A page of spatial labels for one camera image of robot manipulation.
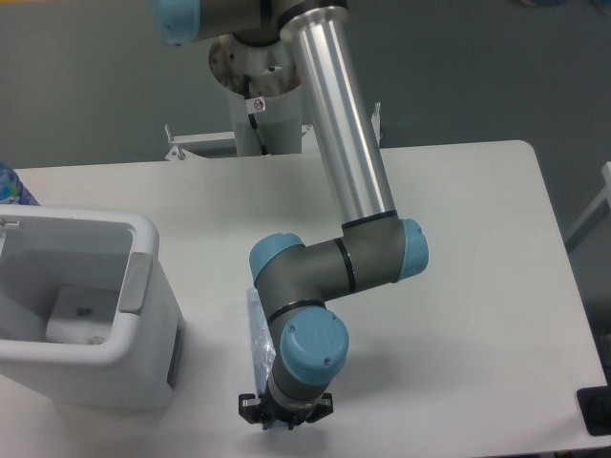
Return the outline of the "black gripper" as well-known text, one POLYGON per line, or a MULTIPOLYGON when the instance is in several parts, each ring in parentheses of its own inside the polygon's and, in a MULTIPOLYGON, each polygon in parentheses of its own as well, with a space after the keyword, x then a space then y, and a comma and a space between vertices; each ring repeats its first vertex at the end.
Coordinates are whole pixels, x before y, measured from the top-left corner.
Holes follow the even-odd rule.
POLYGON ((279 404, 270 394, 257 396, 243 393, 238 397, 238 413, 250 425, 271 427, 277 422, 285 423, 289 430, 303 423, 313 424, 334 411, 333 397, 325 392, 320 399, 297 403, 294 406, 279 404))

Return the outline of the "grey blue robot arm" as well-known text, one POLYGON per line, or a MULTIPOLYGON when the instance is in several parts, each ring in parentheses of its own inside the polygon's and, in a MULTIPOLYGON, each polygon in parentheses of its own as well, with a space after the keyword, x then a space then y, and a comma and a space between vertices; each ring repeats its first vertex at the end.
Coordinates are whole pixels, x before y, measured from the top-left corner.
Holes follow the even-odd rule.
POLYGON ((275 234, 249 265, 275 359, 259 394, 239 398, 247 422, 294 428, 330 415, 328 386, 348 354, 348 331, 329 301, 420 274, 429 250, 420 226, 397 215, 378 140, 354 76, 344 1, 154 1, 162 42, 211 39, 209 67, 228 92, 241 156, 300 150, 303 95, 331 192, 337 239, 306 245, 275 234))

